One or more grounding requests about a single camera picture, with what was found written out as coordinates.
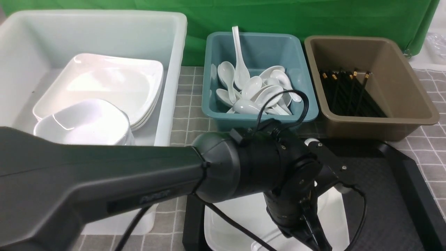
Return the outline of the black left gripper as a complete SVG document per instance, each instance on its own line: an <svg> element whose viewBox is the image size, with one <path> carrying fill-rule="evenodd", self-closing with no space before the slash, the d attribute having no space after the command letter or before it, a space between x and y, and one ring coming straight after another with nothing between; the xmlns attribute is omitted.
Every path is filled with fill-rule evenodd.
<svg viewBox="0 0 446 251"><path fill-rule="evenodd" d="M312 251L331 251L317 216L315 179L322 164L317 159L285 159L279 167L277 183L263 194L269 216L285 237Z"/></svg>

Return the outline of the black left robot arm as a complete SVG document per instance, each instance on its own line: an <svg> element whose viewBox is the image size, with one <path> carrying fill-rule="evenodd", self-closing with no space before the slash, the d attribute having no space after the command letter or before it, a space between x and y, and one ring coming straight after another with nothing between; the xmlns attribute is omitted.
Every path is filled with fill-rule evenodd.
<svg viewBox="0 0 446 251"><path fill-rule="evenodd" d="M0 184L2 251L69 250L94 221L190 194L213 204L255 193L287 237L328 251L317 197L354 179L326 147L269 119L186 147L63 145L1 127Z"/></svg>

